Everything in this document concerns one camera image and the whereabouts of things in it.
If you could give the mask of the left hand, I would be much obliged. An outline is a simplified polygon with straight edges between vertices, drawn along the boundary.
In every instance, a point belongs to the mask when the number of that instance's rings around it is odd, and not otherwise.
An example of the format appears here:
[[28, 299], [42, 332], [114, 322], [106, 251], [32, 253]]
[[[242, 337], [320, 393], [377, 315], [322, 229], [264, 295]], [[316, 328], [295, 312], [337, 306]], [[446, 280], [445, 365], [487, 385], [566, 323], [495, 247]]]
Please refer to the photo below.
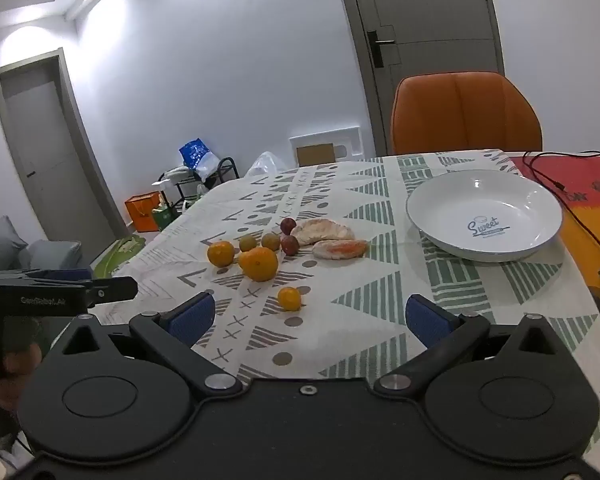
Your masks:
[[36, 318], [0, 318], [0, 408], [15, 413], [29, 378], [40, 366], [41, 326]]

